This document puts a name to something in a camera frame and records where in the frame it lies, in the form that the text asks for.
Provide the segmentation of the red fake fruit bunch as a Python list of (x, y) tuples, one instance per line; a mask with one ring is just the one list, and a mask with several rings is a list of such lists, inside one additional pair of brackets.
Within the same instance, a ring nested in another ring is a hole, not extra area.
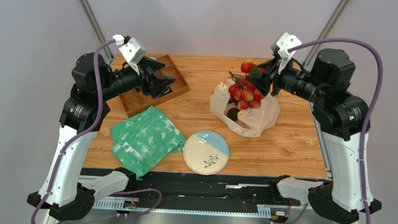
[(229, 83), (228, 93), (229, 93), (229, 104), (235, 104), (239, 110), (246, 109), (258, 109), (262, 106), (262, 99), (264, 95), (259, 92), (259, 90), (246, 79), (249, 75), (259, 75), (262, 74), (264, 68), (258, 67), (250, 59), (245, 60), (240, 65), (240, 71), (242, 75), (235, 75), (229, 71), (230, 77), (233, 83)]

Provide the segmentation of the translucent white plastic bag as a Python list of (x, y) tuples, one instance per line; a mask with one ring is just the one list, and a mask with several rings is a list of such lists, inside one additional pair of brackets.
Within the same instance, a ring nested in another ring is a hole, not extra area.
[(244, 137), (259, 137), (263, 131), (273, 127), (280, 115), (279, 103), (275, 97), (267, 95), (257, 109), (241, 110), (238, 120), (231, 120), (227, 116), (234, 104), (229, 103), (229, 86), (233, 80), (220, 82), (214, 89), (210, 99), (210, 111), (216, 115), (234, 133)]

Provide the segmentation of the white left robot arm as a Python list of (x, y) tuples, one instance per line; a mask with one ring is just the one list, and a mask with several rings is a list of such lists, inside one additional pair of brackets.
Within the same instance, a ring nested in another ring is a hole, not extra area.
[(163, 96), (175, 77), (164, 76), (165, 64), (148, 57), (113, 71), (101, 55), (81, 56), (72, 70), (75, 81), (70, 98), (59, 119), (57, 150), (51, 169), (39, 191), (29, 194), (27, 202), (47, 209), (50, 217), (63, 223), (84, 218), (99, 200), (126, 189), (132, 173), (116, 169), (89, 182), (79, 182), (83, 163), (92, 142), (110, 109), (107, 101), (131, 90), (152, 98)]

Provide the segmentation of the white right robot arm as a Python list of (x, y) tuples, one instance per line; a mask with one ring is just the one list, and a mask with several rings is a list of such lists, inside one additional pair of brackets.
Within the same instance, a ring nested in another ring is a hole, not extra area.
[(358, 221), (359, 212), (379, 211), (382, 204), (371, 195), (367, 172), (360, 170), (360, 155), (366, 149), (360, 137), (369, 135), (364, 124), (369, 107), (348, 92), (355, 71), (349, 56), (343, 50), (327, 48), (318, 52), (311, 71), (291, 66), (280, 69), (277, 58), (260, 67), (261, 73), (247, 76), (260, 93), (275, 96), (285, 90), (312, 103), (332, 173), (331, 180), (324, 182), (280, 176), (269, 184), (272, 200), (308, 203), (320, 217), (338, 224)]

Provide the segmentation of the dark round fake fruit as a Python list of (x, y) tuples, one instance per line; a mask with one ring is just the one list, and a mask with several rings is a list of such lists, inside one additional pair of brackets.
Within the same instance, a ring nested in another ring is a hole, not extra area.
[(227, 113), (226, 116), (232, 120), (232, 121), (237, 121), (238, 120), (238, 113), (240, 112), (240, 110), (238, 108), (230, 108)]

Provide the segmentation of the wooden compartment tray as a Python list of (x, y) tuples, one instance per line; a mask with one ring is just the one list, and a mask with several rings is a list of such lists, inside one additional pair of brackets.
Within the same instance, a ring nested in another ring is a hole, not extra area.
[(170, 55), (162, 55), (156, 58), (157, 61), (164, 63), (165, 67), (155, 71), (157, 78), (173, 78), (174, 81), (170, 84), (164, 82), (159, 83), (156, 79), (153, 81), (154, 84), (159, 84), (157, 90), (159, 93), (152, 97), (150, 94), (145, 95), (142, 93), (142, 88), (138, 87), (127, 93), (120, 95), (119, 99), (128, 117), (137, 115), (150, 106), (157, 106), (171, 99), (174, 99), (190, 90), (190, 87), (180, 72), (179, 68), (175, 65), (175, 62)]

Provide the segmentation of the green white cloth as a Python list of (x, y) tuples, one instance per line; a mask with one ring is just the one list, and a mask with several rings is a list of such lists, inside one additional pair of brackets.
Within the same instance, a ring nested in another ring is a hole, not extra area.
[(147, 110), (110, 129), (111, 152), (124, 168), (146, 175), (168, 154), (182, 152), (186, 138), (160, 109)]

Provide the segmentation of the cream and blue ceramic plate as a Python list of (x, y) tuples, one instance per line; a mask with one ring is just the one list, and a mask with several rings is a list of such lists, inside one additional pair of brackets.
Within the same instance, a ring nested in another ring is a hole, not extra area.
[(213, 131), (200, 131), (188, 137), (183, 147), (185, 164), (195, 173), (213, 175), (229, 161), (226, 140)]

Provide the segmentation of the aluminium frame rail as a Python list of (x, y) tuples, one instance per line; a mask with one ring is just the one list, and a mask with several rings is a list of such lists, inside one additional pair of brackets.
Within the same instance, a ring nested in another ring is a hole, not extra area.
[(97, 22), (96, 16), (93, 12), (91, 4), (89, 0), (78, 0), (94, 34), (99, 44), (103, 44), (107, 41), (104, 34), (102, 33), (102, 29)]

